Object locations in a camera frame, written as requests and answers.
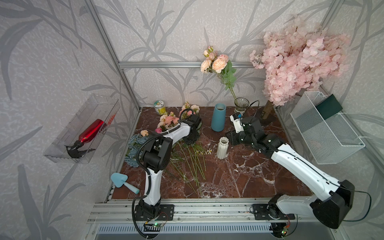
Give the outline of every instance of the trowel handle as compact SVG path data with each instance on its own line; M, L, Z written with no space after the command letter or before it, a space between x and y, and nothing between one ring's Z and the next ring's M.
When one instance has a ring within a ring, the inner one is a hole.
M133 185L130 185L129 183L127 182L124 182L124 185L129 189L131 190L132 192L134 192L135 194L138 194L140 192L140 190L138 188L136 188L135 186Z

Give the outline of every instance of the white ribbed vase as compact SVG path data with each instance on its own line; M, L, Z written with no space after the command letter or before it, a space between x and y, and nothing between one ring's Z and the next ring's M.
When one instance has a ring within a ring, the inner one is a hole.
M220 138L217 146L217 158L224 159L227 154L229 140L226 137Z

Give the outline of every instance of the blue hydrangea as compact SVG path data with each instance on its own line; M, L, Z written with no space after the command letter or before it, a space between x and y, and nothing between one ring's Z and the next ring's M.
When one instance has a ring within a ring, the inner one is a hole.
M143 137L141 134L135 134L128 140L128 151L124 161L132 167L138 167L136 162L136 154L140 146L148 140L148 137Z

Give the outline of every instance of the pink flower bouquet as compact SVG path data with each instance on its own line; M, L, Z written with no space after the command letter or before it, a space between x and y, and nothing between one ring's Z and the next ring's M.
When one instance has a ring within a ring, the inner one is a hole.
M161 133L168 129L173 128L174 126L177 125L178 119L179 118L173 112L170 112L169 115L168 113L165 113L160 117L160 122L157 125L155 132Z
M184 105L181 107L181 111L180 111L180 113L181 113L183 110L187 109L187 108L192 109L194 114L199 114L200 107L197 106L197 105L191 105L191 104L189 104L189 102L185 102L185 103L184 103ZM185 119L187 116L190 116L191 114L192 114L192 111L191 111L191 110L189 110L189 111L185 111L185 112L183 113L183 115L181 116L181 119Z
M201 64L201 72L215 72L217 77L220 78L221 83L225 85L225 90L229 89L234 99L236 99L235 92L233 91L236 81L236 77L233 74L236 72L236 69L232 67L228 56L225 54L217 55L217 51L214 51L212 46L208 46L203 55L206 59Z
M266 69L263 92L274 105L284 105L303 88L318 91L323 83L320 78L345 72L343 53L349 38L346 34L325 34L326 29L320 26L307 32L305 22L296 17L284 32L265 34L264 53L256 55L254 50L249 55L256 69Z

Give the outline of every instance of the marble tabletop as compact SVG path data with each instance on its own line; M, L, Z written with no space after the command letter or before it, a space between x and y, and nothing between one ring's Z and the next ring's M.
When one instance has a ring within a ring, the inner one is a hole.
M180 110L181 108L167 108L168 112L179 113ZM175 170L168 165L168 172L163 172L161 181L160 192L163 199L273 197L275 194L311 195L310 189L284 167L261 153L245 148L243 145L230 145L227 158L216 158L215 154L219 139L225 136L227 131L234 130L229 119L234 108L227 107L227 117L222 132L215 132L210 128L213 110L213 107L200 107L199 113L203 121L199 141L206 150L213 150L211 155L204 155L206 179L199 177L202 195L196 194L187 184L178 179ZM254 115L256 110L257 107L251 107L247 115ZM154 131L159 123L159 118L160 116L156 114L154 108L143 108L135 133L139 133L144 129ZM275 133L284 141L287 141L285 132L277 118L275 118L274 122L265 126L264 131L266 134ZM179 147L177 146L174 151L180 151ZM190 174L189 168L185 165L183 170L187 175ZM124 163L121 173L128 175L127 182L139 188L140 193L136 195L126 187L115 188L112 199L132 199L143 195L145 187L144 170ZM195 182L191 182L191 184L197 189Z

